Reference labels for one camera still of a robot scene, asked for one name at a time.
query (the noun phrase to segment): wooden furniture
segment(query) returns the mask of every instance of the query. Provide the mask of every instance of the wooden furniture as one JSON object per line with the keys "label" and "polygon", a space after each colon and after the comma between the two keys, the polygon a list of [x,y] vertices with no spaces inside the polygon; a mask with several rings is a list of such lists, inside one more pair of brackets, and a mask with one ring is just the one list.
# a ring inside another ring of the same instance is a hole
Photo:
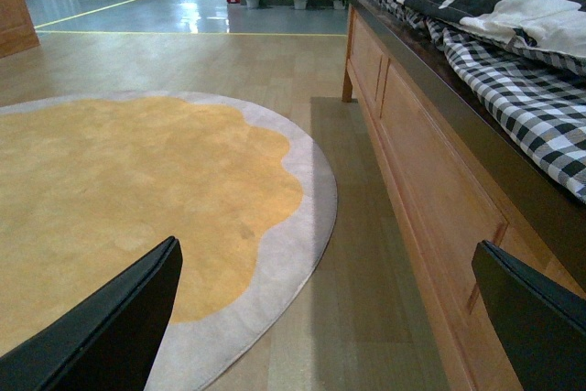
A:
{"label": "wooden furniture", "polygon": [[369,0],[351,0],[342,99],[353,92],[452,389],[521,389],[474,250],[490,240],[584,298],[586,207],[509,140],[443,54]]}
{"label": "wooden furniture", "polygon": [[38,46],[25,0],[0,0],[0,58]]}

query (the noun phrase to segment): folded blanket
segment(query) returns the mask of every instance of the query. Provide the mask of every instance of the folded blanket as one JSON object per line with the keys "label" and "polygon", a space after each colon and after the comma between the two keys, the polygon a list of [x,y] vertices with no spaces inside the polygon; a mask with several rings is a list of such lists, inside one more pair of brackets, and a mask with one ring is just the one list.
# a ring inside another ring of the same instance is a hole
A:
{"label": "folded blanket", "polygon": [[586,76],[586,0],[397,0],[533,60]]}

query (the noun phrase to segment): gray floor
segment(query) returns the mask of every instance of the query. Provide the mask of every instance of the gray floor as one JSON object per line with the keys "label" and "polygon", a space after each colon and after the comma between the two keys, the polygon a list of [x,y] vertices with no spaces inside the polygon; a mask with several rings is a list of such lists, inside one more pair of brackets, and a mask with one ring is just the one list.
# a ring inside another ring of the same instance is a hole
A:
{"label": "gray floor", "polygon": [[40,37],[56,32],[345,34],[347,12],[226,0],[27,0]]}

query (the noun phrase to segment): yellow rug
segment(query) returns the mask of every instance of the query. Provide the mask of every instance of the yellow rug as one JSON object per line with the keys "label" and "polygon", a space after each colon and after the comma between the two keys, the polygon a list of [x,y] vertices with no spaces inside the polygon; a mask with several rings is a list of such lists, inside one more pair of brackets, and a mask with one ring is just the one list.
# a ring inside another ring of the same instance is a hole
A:
{"label": "yellow rug", "polygon": [[0,353],[175,235],[184,264],[147,389],[201,388],[283,312],[330,236],[325,157],[258,105],[152,92],[0,110]]}

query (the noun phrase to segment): checkered blanket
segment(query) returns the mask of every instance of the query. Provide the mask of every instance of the checkered blanket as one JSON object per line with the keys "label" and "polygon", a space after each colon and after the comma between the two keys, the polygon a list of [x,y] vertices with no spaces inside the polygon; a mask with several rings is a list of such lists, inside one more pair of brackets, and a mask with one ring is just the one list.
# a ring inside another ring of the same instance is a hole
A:
{"label": "checkered blanket", "polygon": [[395,0],[375,1],[425,32],[519,147],[586,203],[586,78],[518,56]]}

